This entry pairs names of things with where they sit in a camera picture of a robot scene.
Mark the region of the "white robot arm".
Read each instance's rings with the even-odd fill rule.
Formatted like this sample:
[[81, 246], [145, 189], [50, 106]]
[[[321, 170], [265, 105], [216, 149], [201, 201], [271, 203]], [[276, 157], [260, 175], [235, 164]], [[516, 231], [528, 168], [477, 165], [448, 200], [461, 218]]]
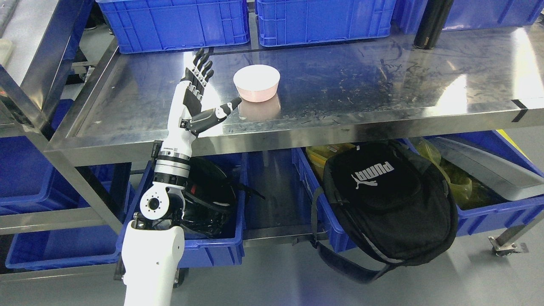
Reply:
[[142, 194], [138, 211], [128, 222], [122, 241], [125, 306], [169, 306], [178, 264], [182, 259], [184, 229], [176, 215], [184, 207], [183, 191], [192, 151], [160, 149], [150, 163], [154, 178]]

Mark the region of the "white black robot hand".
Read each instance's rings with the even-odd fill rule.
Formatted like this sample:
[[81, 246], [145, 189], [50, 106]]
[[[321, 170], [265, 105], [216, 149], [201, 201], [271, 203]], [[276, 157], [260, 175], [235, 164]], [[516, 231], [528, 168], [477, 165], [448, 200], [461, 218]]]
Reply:
[[241, 97], [209, 110], [202, 110], [204, 91], [214, 75], [210, 53], [203, 48], [193, 56], [177, 84], [167, 121], [167, 137], [161, 144], [161, 152], [191, 157], [192, 144], [199, 134], [226, 120], [241, 104]]

